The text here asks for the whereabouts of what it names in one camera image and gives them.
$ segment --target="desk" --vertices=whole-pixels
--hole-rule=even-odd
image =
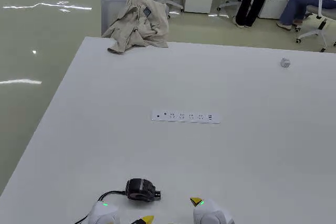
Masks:
[[[73,223],[132,177],[162,200],[107,197],[122,224],[192,224],[190,196],[237,224],[334,223],[334,54],[171,42],[121,56],[110,45],[83,41],[0,198],[1,223]],[[166,108],[223,119],[151,121]]]

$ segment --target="shiny floor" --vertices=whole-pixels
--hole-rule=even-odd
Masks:
[[[218,16],[176,12],[170,41],[319,51],[317,38],[295,44],[296,34],[258,19],[236,28]],[[100,0],[0,0],[0,193],[47,109],[85,36],[100,36]],[[311,17],[303,30],[317,27]],[[336,27],[327,27],[333,34]],[[328,52],[332,48],[332,36]]]

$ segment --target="blue jeans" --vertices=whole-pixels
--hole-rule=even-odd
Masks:
[[[294,19],[303,20],[307,5],[319,6],[319,0],[289,0],[281,14],[280,22],[284,25],[291,25]],[[322,8],[336,8],[336,1],[323,0]]]

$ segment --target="power strip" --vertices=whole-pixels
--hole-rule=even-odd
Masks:
[[[195,113],[176,110],[153,110],[152,121],[189,122],[189,123],[220,123],[218,113]]]

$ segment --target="white sneaker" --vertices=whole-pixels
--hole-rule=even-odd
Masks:
[[[233,24],[235,24],[238,28],[244,28],[244,26],[241,26],[241,25],[237,24],[237,22],[236,22],[236,16],[233,17],[232,22],[233,22]]]
[[[280,27],[280,28],[283,28],[287,31],[291,31],[292,30],[292,25],[284,25],[282,23],[280,23],[279,21],[277,22],[277,26]]]

